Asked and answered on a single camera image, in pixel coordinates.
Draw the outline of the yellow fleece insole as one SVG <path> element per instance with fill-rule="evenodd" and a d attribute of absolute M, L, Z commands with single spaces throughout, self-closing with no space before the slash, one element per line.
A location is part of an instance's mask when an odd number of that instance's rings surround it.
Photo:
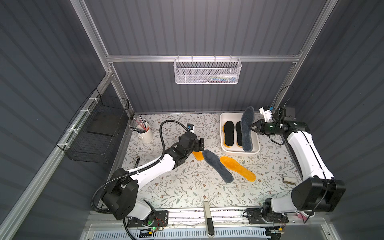
<path fill-rule="evenodd" d="M 203 161 L 204 156 L 202 152 L 193 152 L 194 157 L 196 158 L 197 161 Z"/>

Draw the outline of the dark grey insole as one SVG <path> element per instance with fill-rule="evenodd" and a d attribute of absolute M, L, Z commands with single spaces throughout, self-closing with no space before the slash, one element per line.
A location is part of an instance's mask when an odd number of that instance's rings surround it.
<path fill-rule="evenodd" d="M 253 150 L 252 130 L 250 125 L 254 123 L 255 110 L 252 106 L 247 107 L 241 118 L 241 130 L 243 150 L 247 153 Z"/>
<path fill-rule="evenodd" d="M 225 183 L 232 183 L 234 180 L 233 175 L 229 170 L 221 163 L 220 158 L 213 152 L 209 150 L 203 151 L 203 157 L 205 161 L 214 168 Z"/>

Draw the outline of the black insole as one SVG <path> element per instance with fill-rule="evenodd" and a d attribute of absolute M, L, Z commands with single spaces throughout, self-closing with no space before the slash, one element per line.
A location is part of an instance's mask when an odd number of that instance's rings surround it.
<path fill-rule="evenodd" d="M 224 145 L 227 148 L 231 148 L 234 143 L 234 131 L 235 131 L 235 125 L 232 121 L 225 122 L 223 126 L 223 134 L 224 134 Z"/>
<path fill-rule="evenodd" d="M 237 134 L 237 145 L 242 148 L 243 147 L 243 137 L 242 137 L 242 128 L 241 128 L 241 122 L 237 122 L 236 126 L 236 134 Z"/>

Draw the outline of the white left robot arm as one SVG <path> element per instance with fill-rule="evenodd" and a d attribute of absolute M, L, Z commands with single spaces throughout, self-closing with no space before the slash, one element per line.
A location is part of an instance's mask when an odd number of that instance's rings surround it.
<path fill-rule="evenodd" d="M 117 220 L 136 218 L 149 225 L 156 211 L 147 201 L 138 200 L 139 190 L 160 175 L 181 166 L 192 152 L 203 151 L 204 147 L 203 138 L 185 132 L 157 159 L 132 170 L 116 170 L 108 183 L 101 187 L 101 200 L 107 207 L 107 213 Z"/>

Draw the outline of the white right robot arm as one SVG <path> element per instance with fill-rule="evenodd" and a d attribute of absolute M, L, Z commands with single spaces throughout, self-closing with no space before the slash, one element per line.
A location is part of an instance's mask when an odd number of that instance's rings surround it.
<path fill-rule="evenodd" d="M 270 108 L 260 108 L 262 119 L 249 128 L 268 137 L 280 135 L 290 150 L 302 182 L 280 198 L 265 201 L 267 213 L 332 212 L 346 191 L 343 181 L 335 179 L 323 162 L 311 134 L 304 122 L 286 117 L 285 109 L 273 113 Z"/>

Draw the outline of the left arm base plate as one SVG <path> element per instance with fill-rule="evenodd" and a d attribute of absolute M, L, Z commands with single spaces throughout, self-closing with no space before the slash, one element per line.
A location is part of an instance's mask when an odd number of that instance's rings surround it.
<path fill-rule="evenodd" d="M 127 226 L 129 228 L 141 228 L 141 227 L 167 227 L 169 220 L 169 211 L 157 211 L 154 214 L 147 217 L 145 220 L 139 220 L 138 218 L 127 218 Z"/>

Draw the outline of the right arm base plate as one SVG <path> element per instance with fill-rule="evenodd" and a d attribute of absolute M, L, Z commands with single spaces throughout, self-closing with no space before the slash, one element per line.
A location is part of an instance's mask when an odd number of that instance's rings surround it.
<path fill-rule="evenodd" d="M 243 212 L 243 217 L 247 218 L 249 224 L 287 224 L 289 219 L 282 213 L 275 213 L 263 208 L 247 208 Z"/>

